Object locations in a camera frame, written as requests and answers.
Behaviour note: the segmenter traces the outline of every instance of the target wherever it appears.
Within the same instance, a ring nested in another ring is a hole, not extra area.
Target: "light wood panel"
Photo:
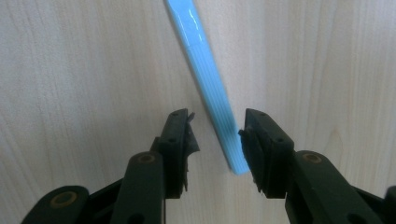
[[[396,2],[196,0],[233,112],[269,113],[351,184],[396,184]],[[235,176],[163,0],[0,1],[0,222],[63,185],[94,192],[187,107],[201,152],[168,223],[288,223]]]

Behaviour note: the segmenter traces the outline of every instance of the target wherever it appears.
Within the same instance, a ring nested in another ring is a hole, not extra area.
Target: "light blue strip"
[[[241,175],[248,171],[248,165],[242,152],[238,127],[198,13],[191,0],[167,0],[167,2],[204,96],[221,147],[233,172]]]

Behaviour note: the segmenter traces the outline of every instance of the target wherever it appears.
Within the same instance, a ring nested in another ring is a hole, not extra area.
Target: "blue object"
[[[167,3],[227,161],[233,172],[241,175],[249,169],[238,127],[195,6],[191,0],[167,0]]]

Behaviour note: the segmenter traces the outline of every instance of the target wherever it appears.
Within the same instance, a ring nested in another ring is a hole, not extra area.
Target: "wooden surface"
[[[396,184],[395,1],[195,2],[241,128],[265,111],[351,184]],[[118,180],[184,107],[201,152],[168,223],[288,223],[230,172],[163,0],[3,0],[0,15],[1,223]]]

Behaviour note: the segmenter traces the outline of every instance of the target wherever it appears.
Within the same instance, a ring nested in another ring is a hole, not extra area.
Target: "blue plastic stick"
[[[191,0],[167,0],[167,3],[227,161],[233,172],[241,175],[248,171],[248,165],[238,127],[195,6]]]

